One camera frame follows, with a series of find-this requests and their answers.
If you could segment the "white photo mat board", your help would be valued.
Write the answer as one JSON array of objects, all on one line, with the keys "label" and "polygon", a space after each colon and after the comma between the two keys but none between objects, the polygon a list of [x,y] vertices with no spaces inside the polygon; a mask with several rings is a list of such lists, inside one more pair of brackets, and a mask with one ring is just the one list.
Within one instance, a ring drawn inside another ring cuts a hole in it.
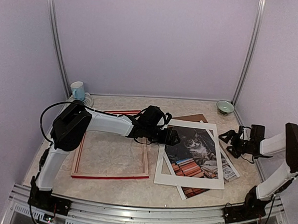
[{"label": "white photo mat board", "polygon": [[164,158],[165,145],[159,146],[154,183],[204,189],[224,189],[221,159],[217,160],[219,179],[209,180],[204,178],[176,176],[171,174],[170,171],[172,171],[172,167],[165,161],[165,158],[168,160],[167,157]]}]

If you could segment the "red wooden picture frame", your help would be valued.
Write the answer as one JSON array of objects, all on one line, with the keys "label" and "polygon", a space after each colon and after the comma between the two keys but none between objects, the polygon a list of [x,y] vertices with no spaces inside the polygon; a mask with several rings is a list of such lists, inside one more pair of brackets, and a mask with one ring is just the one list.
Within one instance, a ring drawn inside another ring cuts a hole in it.
[{"label": "red wooden picture frame", "polygon": [[110,124],[104,116],[95,116],[75,150],[71,177],[80,179],[149,178],[146,138],[123,137],[119,130],[99,130],[98,124]]}]

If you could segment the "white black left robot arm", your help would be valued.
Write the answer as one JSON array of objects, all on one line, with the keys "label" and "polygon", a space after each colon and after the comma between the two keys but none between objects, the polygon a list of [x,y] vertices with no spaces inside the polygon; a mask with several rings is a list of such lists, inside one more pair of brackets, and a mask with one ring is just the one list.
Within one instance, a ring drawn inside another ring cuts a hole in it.
[{"label": "white black left robot arm", "polygon": [[172,116],[157,106],[148,106],[135,115],[112,114],[85,106],[82,102],[66,101],[67,107],[54,119],[49,147],[39,161],[39,170],[31,179],[35,201],[43,208],[54,205],[51,195],[54,180],[70,152],[80,144],[87,131],[118,134],[138,141],[146,138],[150,144],[174,146],[180,143],[177,131],[167,128]]}]

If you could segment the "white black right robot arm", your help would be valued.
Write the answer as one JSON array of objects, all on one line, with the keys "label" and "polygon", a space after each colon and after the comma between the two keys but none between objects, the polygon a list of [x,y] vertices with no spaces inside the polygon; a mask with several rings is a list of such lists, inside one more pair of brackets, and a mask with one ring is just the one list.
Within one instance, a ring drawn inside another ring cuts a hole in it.
[{"label": "white black right robot arm", "polygon": [[[238,131],[240,125],[250,126],[251,124],[260,124],[266,127],[266,138],[273,137],[285,131],[285,125],[288,122],[294,123],[292,119],[284,118],[283,116],[264,116],[256,118],[240,118],[239,113],[232,113],[228,116],[220,114],[217,122],[218,134],[225,133],[231,129]],[[227,150],[228,144],[219,141],[226,155],[238,170],[241,177],[234,180],[225,186],[225,190],[217,193],[221,199],[217,200],[217,204],[242,203],[247,192],[266,180],[271,176],[279,166],[285,161],[285,152],[273,154],[271,158],[259,158],[251,164],[252,158],[249,154],[245,154],[242,158],[235,159]],[[275,204],[283,205],[284,210],[290,214],[291,211],[298,210],[298,177],[297,179],[282,193],[278,194],[278,199]]]}]

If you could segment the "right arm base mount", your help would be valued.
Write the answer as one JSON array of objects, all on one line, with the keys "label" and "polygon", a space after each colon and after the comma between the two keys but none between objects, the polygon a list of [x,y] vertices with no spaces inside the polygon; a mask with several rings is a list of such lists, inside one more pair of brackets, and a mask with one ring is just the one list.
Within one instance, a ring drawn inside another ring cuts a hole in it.
[{"label": "right arm base mount", "polygon": [[254,186],[246,195],[244,203],[233,206],[231,203],[226,203],[223,208],[224,222],[235,223],[250,219],[264,217],[266,215],[265,207],[270,200],[260,200],[257,198],[256,186]]}]

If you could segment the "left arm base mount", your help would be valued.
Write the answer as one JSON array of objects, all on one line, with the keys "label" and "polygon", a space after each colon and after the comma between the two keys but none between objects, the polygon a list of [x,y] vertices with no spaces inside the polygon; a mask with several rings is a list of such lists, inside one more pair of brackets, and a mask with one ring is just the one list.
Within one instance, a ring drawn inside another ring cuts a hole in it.
[{"label": "left arm base mount", "polygon": [[40,190],[36,185],[35,176],[32,177],[28,205],[53,214],[68,216],[71,203],[69,199],[53,196],[52,190]]}]

